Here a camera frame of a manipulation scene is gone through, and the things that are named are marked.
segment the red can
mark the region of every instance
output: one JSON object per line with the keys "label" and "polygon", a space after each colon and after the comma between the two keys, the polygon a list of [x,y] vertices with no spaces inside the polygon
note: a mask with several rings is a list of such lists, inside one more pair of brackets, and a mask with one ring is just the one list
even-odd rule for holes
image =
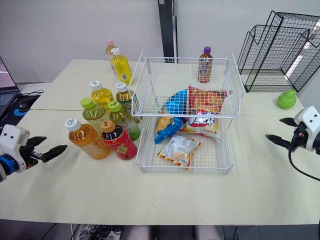
{"label": "red can", "polygon": [[118,158],[129,160],[137,154],[136,145],[122,126],[106,120],[101,122],[100,127],[103,130],[103,141],[115,151]]}

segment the blue snack bag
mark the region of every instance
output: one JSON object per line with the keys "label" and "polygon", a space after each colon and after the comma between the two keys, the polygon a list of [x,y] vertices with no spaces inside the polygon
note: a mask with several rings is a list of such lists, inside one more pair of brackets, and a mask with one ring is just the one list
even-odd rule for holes
{"label": "blue snack bag", "polygon": [[[185,114],[187,109],[188,90],[181,90],[166,101],[162,113]],[[179,116],[161,116],[158,118],[155,127],[156,144],[161,143],[165,138],[173,135],[185,123],[184,117]]]}

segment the green bottle cap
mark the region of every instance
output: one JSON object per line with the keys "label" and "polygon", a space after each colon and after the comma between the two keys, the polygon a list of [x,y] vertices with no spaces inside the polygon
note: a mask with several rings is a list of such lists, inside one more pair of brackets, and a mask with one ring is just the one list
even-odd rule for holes
{"label": "green bottle cap", "polygon": [[108,107],[112,113],[119,112],[121,110],[121,105],[118,101],[109,102]]}
{"label": "green bottle cap", "polygon": [[91,98],[85,97],[80,101],[80,104],[84,109],[92,109],[95,107],[94,101]]}

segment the laptop screen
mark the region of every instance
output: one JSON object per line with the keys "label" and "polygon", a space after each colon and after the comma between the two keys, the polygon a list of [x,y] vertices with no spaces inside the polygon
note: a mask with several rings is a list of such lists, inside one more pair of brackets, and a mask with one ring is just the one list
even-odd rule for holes
{"label": "laptop screen", "polygon": [[18,90],[18,87],[0,57],[0,92],[13,92]]}

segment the juice bottle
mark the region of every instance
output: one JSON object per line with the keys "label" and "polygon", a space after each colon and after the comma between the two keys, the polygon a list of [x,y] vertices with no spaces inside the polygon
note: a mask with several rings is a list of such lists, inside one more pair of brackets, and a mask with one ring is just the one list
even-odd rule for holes
{"label": "juice bottle", "polygon": [[111,120],[101,122],[100,126],[103,129],[103,141],[115,151],[118,158],[129,160],[137,154],[137,147],[123,126]]}
{"label": "juice bottle", "polygon": [[111,65],[111,68],[112,68],[112,71],[115,75],[116,74],[116,71],[115,71],[115,68],[112,64],[112,58],[113,58],[113,54],[112,54],[112,49],[114,49],[116,46],[114,45],[114,42],[111,40],[111,39],[107,39],[105,40],[105,43],[106,43],[106,48],[105,48],[105,54],[106,54],[106,57]]}
{"label": "juice bottle", "polygon": [[133,141],[137,140],[140,137],[140,129],[133,121],[130,112],[121,107],[118,101],[112,101],[108,106],[110,110],[110,120],[124,127]]}
{"label": "juice bottle", "polygon": [[[130,97],[127,85],[124,82],[118,82],[116,84],[116,89],[118,90],[118,93],[115,95],[115,99],[122,105],[123,108],[131,112],[132,101],[131,101],[131,97]],[[136,98],[134,99],[134,102],[136,107],[139,108],[139,103]],[[135,123],[138,123],[140,122],[140,119],[139,117],[134,116],[133,121]]]}
{"label": "juice bottle", "polygon": [[100,123],[108,119],[107,110],[103,106],[95,104],[89,97],[83,98],[80,103],[84,108],[82,112],[83,118],[102,134]]}
{"label": "juice bottle", "polygon": [[206,84],[210,81],[212,70],[212,56],[210,55],[211,47],[205,46],[203,54],[200,56],[199,69],[198,69],[198,81],[202,84]]}
{"label": "juice bottle", "polygon": [[99,104],[103,106],[106,110],[108,110],[108,104],[114,100],[112,92],[109,89],[102,87],[99,81],[92,81],[90,83],[90,87],[92,88],[92,100],[96,104]]}
{"label": "juice bottle", "polygon": [[116,75],[118,76],[120,82],[124,82],[126,85],[129,85],[132,78],[132,73],[127,58],[123,55],[120,55],[120,49],[117,47],[112,49],[112,54],[112,64],[114,66]]}
{"label": "juice bottle", "polygon": [[99,133],[90,124],[81,124],[77,119],[65,121],[64,126],[70,131],[69,140],[80,147],[93,159],[104,159],[111,153],[111,148],[103,141]]}

